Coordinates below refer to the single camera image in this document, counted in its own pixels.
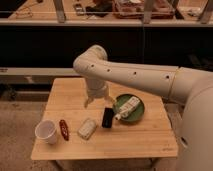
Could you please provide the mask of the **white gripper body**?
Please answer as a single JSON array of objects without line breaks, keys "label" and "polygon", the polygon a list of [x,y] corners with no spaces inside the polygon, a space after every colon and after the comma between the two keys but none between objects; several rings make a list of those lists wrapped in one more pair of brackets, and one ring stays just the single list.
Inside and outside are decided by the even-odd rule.
[{"label": "white gripper body", "polygon": [[108,84],[103,80],[85,79],[89,98],[105,98],[109,94]]}]

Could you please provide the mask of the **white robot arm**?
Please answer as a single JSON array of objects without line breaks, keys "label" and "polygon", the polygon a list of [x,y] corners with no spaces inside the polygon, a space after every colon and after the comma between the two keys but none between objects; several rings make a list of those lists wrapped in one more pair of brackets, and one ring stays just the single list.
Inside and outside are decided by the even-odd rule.
[{"label": "white robot arm", "polygon": [[183,105],[177,171],[213,171],[213,72],[109,62],[99,45],[79,55],[73,68],[85,78],[90,96],[111,81]]}]

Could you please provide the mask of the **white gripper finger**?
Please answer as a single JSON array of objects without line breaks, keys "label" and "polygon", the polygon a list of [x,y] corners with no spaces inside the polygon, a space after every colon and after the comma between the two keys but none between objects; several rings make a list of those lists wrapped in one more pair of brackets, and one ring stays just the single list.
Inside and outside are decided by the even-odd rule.
[{"label": "white gripper finger", "polygon": [[84,108],[87,108],[88,105],[89,105],[90,103],[92,103],[92,102],[93,102],[93,98],[88,97],[88,98],[84,101]]},{"label": "white gripper finger", "polygon": [[113,99],[110,95],[105,96],[104,99],[107,103],[110,103],[110,104],[114,104],[116,102],[116,100]]}]

